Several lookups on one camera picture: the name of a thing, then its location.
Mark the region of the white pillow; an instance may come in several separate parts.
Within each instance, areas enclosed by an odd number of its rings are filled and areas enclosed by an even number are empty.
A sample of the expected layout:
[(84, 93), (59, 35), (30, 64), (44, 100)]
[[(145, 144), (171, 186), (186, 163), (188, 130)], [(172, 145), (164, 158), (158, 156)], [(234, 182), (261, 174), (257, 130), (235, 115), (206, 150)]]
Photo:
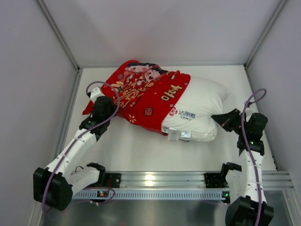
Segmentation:
[(161, 132), (171, 132), (170, 140), (213, 141), (218, 128), (212, 116), (223, 113), (222, 104), (229, 94), (229, 90), (217, 82), (192, 76), (162, 121)]

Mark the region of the red printed pillowcase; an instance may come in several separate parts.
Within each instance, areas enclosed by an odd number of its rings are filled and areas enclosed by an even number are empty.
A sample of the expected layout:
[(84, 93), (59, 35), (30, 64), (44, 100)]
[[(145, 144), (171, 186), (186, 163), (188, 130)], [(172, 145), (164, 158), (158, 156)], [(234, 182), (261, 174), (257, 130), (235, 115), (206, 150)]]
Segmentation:
[(190, 82), (190, 75), (154, 63), (129, 60), (101, 86), (119, 106), (118, 115), (133, 125), (161, 133), (161, 124)]

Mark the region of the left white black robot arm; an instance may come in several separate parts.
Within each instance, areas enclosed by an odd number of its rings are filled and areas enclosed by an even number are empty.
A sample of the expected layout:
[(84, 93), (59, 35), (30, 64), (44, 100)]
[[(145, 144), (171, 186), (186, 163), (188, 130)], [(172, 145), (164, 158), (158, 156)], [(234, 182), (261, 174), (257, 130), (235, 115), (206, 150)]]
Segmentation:
[(83, 155), (107, 131), (119, 105), (106, 96), (97, 97), (92, 113), (79, 125), (74, 138), (45, 168), (33, 174), (33, 197), (42, 204), (43, 213), (50, 209), (63, 211), (73, 195), (89, 186), (106, 184), (106, 169), (98, 163), (89, 163), (79, 173), (73, 173)]

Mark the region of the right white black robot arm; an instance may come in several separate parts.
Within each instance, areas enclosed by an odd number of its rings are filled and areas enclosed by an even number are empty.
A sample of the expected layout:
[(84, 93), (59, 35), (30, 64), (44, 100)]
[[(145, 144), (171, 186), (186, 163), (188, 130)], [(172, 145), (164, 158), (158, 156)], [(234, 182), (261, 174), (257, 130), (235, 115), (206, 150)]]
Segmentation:
[(263, 182), (262, 162), (265, 155), (262, 141), (268, 118), (253, 113), (246, 118), (238, 109), (212, 119), (227, 132), (238, 135), (239, 162), (222, 165), (221, 177), (229, 187), (230, 205), (227, 226), (267, 226), (274, 217), (274, 208), (267, 204)]

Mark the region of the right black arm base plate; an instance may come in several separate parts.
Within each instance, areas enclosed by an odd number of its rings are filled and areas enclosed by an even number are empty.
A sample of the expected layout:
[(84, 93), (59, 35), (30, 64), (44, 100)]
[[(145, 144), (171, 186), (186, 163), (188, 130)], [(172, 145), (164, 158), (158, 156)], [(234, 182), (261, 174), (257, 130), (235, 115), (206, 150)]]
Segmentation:
[(221, 173), (205, 173), (206, 188), (228, 188), (228, 183)]

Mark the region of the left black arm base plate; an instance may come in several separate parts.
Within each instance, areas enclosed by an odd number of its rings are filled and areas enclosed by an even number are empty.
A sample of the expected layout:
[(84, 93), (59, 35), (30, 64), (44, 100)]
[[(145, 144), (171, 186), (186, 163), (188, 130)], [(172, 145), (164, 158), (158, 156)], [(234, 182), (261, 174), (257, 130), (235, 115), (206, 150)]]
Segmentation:
[(106, 173), (103, 186), (109, 188), (120, 188), (120, 182), (121, 182), (120, 173)]

